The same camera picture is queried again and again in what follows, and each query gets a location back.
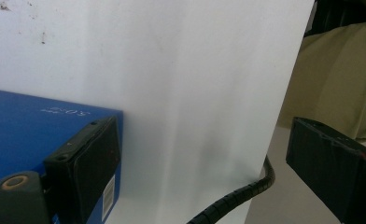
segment barcode label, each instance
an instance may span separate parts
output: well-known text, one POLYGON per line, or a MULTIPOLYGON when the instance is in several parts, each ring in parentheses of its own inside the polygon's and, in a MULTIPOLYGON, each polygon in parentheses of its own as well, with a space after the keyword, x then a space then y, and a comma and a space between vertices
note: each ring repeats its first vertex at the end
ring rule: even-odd
POLYGON ((109 212, 111 205, 114 202, 114 185, 115 185, 115 176, 113 175, 109 182, 107 183, 104 190, 104 199, 102 206, 102 221, 104 221, 107 213, 109 212))

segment khaki pants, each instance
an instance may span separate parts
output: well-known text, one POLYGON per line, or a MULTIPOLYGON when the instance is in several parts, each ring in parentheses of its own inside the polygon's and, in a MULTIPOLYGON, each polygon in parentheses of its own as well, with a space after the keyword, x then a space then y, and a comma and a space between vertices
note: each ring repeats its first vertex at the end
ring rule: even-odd
POLYGON ((366 139, 366 22, 303 40, 278 125, 295 116, 366 139))

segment box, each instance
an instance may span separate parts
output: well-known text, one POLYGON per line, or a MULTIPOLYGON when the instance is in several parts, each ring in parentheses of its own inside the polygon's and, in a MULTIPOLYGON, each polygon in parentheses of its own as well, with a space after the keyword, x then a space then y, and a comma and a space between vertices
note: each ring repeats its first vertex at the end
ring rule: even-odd
MULTIPOLYGON (((0 91, 0 179, 22 171, 43 175, 43 160, 47 156, 89 123, 110 116, 117 119, 121 149, 122 112, 119 110, 0 91)), ((121 162, 106 186, 108 194, 99 198, 87 223, 105 223, 119 197, 120 172, 121 162), (112 203, 106 207, 104 197, 112 197, 112 203)))

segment cable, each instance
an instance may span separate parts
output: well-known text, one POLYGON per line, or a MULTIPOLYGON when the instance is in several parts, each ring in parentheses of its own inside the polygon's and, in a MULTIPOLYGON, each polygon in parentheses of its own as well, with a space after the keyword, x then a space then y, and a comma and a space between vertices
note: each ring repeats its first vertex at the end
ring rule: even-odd
POLYGON ((275 172, 268 157, 265 157, 263 167, 265 170, 265 177, 263 179, 227 194, 209 205, 187 224, 215 224, 238 205, 249 201, 251 198, 270 188, 275 182, 275 172))

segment person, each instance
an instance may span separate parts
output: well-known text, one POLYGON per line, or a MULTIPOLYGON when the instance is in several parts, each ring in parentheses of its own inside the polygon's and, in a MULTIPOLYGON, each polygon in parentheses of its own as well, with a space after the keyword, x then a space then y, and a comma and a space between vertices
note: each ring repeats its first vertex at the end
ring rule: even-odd
POLYGON ((366 140, 366 22, 303 40, 277 125, 293 117, 366 140))

